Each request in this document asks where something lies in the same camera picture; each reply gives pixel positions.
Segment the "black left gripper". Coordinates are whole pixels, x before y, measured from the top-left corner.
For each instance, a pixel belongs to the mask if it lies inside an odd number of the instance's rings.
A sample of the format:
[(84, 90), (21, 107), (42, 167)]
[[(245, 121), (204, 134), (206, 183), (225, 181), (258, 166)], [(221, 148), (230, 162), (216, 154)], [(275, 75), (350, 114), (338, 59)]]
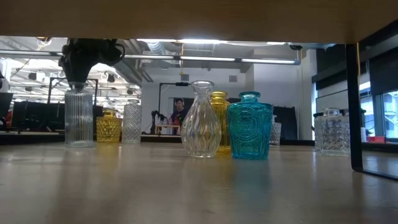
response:
[[(124, 56), (125, 47), (122, 44), (118, 44), (117, 39), (68, 38), (67, 44), (62, 47), (62, 56), (58, 64), (63, 67), (68, 83), (84, 83), (94, 64), (103, 63), (113, 66), (120, 62)], [(73, 57), (88, 59), (94, 64), (79, 64), (76, 75), (73, 68), (67, 65), (67, 63), (72, 62)]]

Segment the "squat yellow diamond-cut vase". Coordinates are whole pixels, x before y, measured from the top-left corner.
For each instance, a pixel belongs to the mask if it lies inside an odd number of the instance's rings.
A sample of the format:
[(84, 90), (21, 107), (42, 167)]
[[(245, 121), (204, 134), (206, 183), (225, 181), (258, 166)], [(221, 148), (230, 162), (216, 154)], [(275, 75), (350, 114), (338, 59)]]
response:
[(114, 109), (104, 109), (103, 115), (96, 118), (96, 140), (98, 142), (119, 142), (122, 119), (116, 116), (116, 112)]

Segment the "tall clear diamond-cut vase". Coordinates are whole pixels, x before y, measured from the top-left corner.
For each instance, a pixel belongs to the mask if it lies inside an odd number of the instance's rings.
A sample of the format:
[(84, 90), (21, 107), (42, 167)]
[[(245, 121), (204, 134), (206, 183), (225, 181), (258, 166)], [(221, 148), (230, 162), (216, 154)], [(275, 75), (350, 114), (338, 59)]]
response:
[(122, 142), (126, 144), (139, 144), (141, 142), (141, 113), (139, 100), (132, 99), (124, 106)]

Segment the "clear swirl bulb vase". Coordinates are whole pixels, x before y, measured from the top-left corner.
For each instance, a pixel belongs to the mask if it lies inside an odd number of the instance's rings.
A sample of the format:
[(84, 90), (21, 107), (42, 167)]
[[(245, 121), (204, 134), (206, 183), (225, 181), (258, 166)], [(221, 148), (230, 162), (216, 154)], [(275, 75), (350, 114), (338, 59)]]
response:
[(191, 86), (195, 97), (183, 120), (182, 144), (189, 156), (214, 157), (221, 141), (220, 121), (210, 104), (214, 83), (197, 80)]

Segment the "tall slim yellow vase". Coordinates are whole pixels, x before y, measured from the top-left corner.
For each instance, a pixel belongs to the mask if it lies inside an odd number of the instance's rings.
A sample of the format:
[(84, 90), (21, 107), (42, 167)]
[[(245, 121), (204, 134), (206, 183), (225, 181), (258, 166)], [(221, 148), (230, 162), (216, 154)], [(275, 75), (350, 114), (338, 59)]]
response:
[(221, 126), (221, 141), (217, 155), (230, 155), (231, 146), (229, 143), (227, 110), (230, 103), (227, 101), (227, 92), (213, 91), (210, 95), (210, 104), (214, 109)]

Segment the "teal embossed medallion vase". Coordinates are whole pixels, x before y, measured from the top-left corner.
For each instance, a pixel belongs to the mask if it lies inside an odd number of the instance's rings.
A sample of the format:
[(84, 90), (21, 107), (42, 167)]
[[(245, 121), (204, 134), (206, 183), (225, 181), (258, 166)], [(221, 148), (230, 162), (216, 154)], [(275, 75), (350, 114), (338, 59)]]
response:
[(261, 94), (244, 91), (227, 109), (231, 154), (234, 159), (267, 159), (274, 107), (259, 101)]

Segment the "clear square hobnail vase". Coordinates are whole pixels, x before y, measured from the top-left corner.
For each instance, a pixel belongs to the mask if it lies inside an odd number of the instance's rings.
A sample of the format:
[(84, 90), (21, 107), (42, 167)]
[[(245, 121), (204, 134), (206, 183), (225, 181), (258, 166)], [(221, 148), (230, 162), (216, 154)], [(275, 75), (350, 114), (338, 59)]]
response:
[(350, 156), (349, 116), (339, 108), (325, 108), (314, 119), (315, 149), (322, 156)]

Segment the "black partition row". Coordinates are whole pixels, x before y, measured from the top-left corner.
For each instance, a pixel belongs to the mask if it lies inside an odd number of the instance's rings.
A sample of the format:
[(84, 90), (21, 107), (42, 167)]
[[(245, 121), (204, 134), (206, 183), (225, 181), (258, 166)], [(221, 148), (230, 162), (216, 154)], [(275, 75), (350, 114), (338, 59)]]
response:
[(78, 133), (94, 131), (94, 122), (103, 115), (102, 106), (78, 106), (76, 103), (37, 103), (22, 101), (14, 103), (12, 127), (29, 131), (65, 131)]

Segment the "black monitor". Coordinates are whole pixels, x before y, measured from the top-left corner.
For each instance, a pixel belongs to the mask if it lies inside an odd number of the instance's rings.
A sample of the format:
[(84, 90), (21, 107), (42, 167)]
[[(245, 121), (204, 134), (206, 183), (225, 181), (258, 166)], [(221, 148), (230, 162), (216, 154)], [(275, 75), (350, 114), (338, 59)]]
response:
[(9, 111), (13, 94), (0, 92), (0, 119), (5, 118)]

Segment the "background wooden table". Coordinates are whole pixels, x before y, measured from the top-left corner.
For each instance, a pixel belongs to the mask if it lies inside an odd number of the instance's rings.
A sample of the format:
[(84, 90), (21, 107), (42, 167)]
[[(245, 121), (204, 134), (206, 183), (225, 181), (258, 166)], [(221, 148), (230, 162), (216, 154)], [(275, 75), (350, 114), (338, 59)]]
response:
[(177, 134), (180, 134), (180, 126), (178, 125), (169, 125), (169, 124), (157, 124), (155, 126), (155, 134), (156, 135), (161, 135), (161, 128), (171, 128), (172, 130), (176, 129)]

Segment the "person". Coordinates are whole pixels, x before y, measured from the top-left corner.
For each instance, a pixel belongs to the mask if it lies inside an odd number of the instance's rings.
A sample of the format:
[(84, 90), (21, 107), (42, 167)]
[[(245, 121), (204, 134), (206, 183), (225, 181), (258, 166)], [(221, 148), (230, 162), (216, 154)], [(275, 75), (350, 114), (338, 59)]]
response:
[(185, 109), (185, 102), (183, 98), (176, 98), (174, 101), (174, 112), (170, 116), (171, 125), (181, 126), (183, 120), (187, 115), (187, 110)]

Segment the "long ceiling light tube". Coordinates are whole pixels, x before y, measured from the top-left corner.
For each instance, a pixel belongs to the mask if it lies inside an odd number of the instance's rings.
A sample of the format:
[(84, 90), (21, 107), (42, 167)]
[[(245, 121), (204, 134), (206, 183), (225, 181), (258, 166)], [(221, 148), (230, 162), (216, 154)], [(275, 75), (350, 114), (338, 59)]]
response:
[[(61, 57), (61, 52), (46, 51), (24, 51), (24, 50), (0, 50), (0, 55), (11, 55), (13, 57)], [(143, 60), (186, 60), (204, 62), (231, 62), (231, 63), (260, 63), (277, 65), (300, 65), (299, 60), (286, 60), (274, 58), (231, 58), (231, 57), (199, 57), (199, 56), (179, 56), (179, 55), (142, 55), (126, 54), (124, 58), (143, 59)]]

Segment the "clear round glass vase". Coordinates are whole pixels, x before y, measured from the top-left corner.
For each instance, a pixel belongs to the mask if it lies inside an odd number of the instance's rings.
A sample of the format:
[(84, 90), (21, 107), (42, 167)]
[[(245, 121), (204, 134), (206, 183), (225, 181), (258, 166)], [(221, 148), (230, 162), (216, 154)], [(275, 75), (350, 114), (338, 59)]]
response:
[(270, 144), (278, 146), (280, 144), (282, 124), (276, 121), (276, 117), (277, 117), (276, 115), (272, 116)]

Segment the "black board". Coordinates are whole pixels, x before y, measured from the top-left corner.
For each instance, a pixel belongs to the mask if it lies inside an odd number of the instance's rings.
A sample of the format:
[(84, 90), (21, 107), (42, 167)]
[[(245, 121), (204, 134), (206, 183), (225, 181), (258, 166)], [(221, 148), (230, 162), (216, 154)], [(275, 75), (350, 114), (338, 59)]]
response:
[(273, 115), (276, 115), (276, 123), (281, 124), (281, 138), (287, 140), (298, 139), (297, 118), (295, 107), (275, 106)]

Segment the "grey air duct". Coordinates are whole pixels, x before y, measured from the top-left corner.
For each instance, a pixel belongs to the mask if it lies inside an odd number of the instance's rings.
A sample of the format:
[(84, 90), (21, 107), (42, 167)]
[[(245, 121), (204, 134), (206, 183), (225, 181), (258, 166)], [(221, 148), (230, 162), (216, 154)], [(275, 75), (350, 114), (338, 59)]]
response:
[(147, 46), (153, 55), (169, 55), (162, 42), (147, 42)]

